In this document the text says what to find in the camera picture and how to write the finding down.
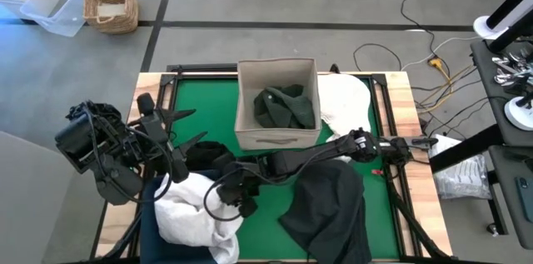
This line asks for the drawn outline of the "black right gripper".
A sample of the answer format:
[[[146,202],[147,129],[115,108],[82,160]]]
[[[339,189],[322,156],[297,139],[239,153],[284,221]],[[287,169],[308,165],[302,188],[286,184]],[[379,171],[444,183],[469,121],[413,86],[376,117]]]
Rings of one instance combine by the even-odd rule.
[[[269,184],[270,181],[263,175],[262,166],[250,162],[230,161],[220,165],[222,177],[217,194],[221,201],[236,207],[238,197],[242,199],[239,213],[243,218],[251,216],[258,208],[253,197],[260,194],[260,185]]]

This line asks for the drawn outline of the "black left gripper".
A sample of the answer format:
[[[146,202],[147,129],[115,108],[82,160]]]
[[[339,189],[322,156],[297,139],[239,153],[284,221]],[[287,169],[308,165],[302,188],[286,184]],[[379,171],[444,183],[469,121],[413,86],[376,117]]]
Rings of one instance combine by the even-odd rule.
[[[143,93],[137,97],[137,106],[141,114],[139,118],[141,131],[145,132],[151,139],[163,147],[166,153],[163,157],[164,160],[167,159],[167,156],[171,159],[171,169],[168,173],[172,173],[172,181],[175,183],[184,181],[188,177],[186,166],[187,152],[205,137],[207,132],[201,132],[188,141],[174,147],[163,125],[171,125],[177,120],[191,116],[196,110],[175,111],[156,108],[152,96],[149,93]]]

